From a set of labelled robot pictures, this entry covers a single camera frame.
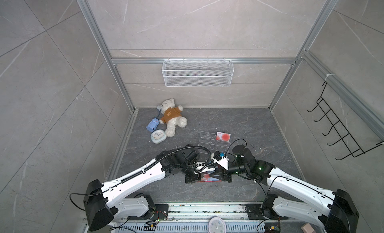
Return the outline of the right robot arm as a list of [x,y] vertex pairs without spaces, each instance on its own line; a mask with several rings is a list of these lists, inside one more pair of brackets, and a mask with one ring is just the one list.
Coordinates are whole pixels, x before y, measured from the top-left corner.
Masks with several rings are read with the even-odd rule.
[[266,192],[266,198],[256,211],[263,218],[294,218],[316,225],[328,233],[357,231],[360,215],[346,191],[331,191],[297,179],[273,164],[257,160],[244,145],[235,146],[233,153],[233,163],[225,153],[213,154],[214,162],[220,167],[222,181],[230,182],[233,175],[245,174],[246,179],[297,198],[290,201]]

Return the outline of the white round clock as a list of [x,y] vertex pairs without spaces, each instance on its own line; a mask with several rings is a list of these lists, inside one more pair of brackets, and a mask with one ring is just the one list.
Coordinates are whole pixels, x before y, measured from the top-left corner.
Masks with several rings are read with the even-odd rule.
[[219,217],[213,217],[209,222],[208,231],[209,233],[226,233],[226,223]]

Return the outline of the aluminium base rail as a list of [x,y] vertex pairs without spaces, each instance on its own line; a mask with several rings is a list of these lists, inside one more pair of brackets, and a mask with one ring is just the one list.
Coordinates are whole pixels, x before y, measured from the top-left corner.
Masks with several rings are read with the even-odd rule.
[[284,233],[307,224],[287,217],[265,219],[256,212],[262,204],[259,202],[160,203],[147,207],[144,203],[143,198],[123,200],[118,204],[120,212],[101,229],[113,233],[208,233],[213,217],[224,220],[227,233]]

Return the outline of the white teddy bear orange shirt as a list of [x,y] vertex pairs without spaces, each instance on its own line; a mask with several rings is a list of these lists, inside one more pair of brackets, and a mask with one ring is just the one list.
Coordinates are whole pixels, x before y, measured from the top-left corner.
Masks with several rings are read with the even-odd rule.
[[161,104],[161,114],[163,115],[159,122],[160,124],[167,125],[165,135],[167,138],[172,138],[176,133],[176,127],[185,128],[187,126],[187,119],[182,116],[183,107],[176,106],[175,99],[170,98]]

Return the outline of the pink white credit card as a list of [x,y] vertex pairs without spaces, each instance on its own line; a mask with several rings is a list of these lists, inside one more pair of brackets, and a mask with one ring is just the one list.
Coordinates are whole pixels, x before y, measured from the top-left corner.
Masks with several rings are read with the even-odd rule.
[[231,139],[231,135],[228,133],[217,132],[216,134],[217,141],[229,142],[230,139]]

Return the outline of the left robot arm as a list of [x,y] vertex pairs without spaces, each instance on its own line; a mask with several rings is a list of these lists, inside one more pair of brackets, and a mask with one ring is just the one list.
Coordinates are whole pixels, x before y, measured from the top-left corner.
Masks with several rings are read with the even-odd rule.
[[90,182],[83,200],[89,231],[100,230],[112,222],[120,212],[119,202],[146,185],[179,172],[183,173],[187,180],[199,181],[194,167],[201,151],[208,155],[206,162],[210,162],[212,153],[209,149],[188,144],[182,148],[162,151],[149,163],[118,179],[104,183],[99,180]]

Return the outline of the blue small bottle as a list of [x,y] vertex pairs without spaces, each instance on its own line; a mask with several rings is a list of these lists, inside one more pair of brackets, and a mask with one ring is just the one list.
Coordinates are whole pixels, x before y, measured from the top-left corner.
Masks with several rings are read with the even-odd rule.
[[153,118],[150,123],[147,125],[146,129],[149,131],[149,132],[154,132],[158,125],[160,124],[159,120],[157,118]]

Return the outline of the clear acrylic card stand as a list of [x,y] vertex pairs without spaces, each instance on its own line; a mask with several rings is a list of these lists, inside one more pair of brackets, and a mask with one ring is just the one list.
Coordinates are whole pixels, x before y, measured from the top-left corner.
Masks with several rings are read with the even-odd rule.
[[216,140],[217,133],[201,132],[199,146],[209,149],[212,153],[219,151],[225,153],[230,146],[230,142]]

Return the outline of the light blue alarm clock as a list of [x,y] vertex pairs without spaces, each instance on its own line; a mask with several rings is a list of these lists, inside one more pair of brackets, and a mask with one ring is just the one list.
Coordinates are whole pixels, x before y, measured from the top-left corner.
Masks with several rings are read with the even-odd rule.
[[159,144],[167,139],[166,133],[164,130],[156,130],[150,135],[151,141],[154,144]]

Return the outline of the red leather card holder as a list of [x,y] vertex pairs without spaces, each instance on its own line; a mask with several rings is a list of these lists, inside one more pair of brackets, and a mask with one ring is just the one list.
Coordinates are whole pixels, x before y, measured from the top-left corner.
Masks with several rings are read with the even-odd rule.
[[221,182],[221,176],[217,173],[204,173],[200,174],[200,180],[198,183],[212,183],[212,182]]

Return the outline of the pink block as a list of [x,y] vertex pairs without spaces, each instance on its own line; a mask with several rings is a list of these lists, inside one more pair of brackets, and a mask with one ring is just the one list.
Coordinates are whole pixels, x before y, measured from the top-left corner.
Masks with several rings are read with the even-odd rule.
[[316,233],[315,229],[310,224],[304,224],[301,226],[303,233]]

